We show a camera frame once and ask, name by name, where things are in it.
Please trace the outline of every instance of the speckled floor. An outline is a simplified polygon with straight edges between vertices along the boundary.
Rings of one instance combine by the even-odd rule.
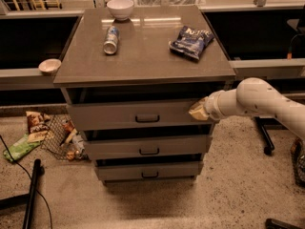
[[[27,130],[24,116],[0,118],[8,145]],[[197,180],[114,183],[105,187],[88,162],[58,161],[38,147],[20,163],[31,171],[36,158],[45,174],[39,191],[51,208],[56,229],[80,228],[265,228],[267,218],[305,227],[305,189],[295,185],[288,130],[270,130],[275,150],[248,117],[216,125],[205,167]],[[0,198],[26,194],[30,180],[17,165],[0,158]],[[25,206],[0,211],[0,228],[21,228]],[[50,228],[45,202],[38,197],[32,228]]]

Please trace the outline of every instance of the green bag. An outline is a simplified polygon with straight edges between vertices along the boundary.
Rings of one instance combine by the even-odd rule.
[[[18,140],[9,147],[9,151],[13,159],[18,160],[28,154],[34,148],[38,147],[39,145],[40,141],[28,143],[28,135],[24,135],[20,140]],[[8,150],[5,150],[3,152],[3,156],[10,162],[13,162],[13,159],[11,158],[10,154]]]

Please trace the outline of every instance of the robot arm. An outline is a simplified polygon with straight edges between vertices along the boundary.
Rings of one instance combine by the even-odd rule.
[[[234,90],[214,92],[192,105],[189,113],[198,120],[267,115],[305,140],[305,106],[259,78],[245,79]]]

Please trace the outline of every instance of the soda can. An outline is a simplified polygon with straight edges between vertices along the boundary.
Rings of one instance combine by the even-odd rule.
[[[117,51],[117,44],[119,40],[119,30],[115,26],[110,26],[107,28],[105,42],[104,42],[104,52],[106,54],[115,54]]]

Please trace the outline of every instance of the bowl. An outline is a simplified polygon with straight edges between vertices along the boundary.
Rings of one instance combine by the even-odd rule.
[[[133,11],[133,0],[111,0],[107,8],[116,20],[127,20]]]
[[[43,74],[52,74],[52,73],[56,73],[60,66],[61,66],[61,61],[59,59],[51,58],[41,62],[38,66],[38,69]]]

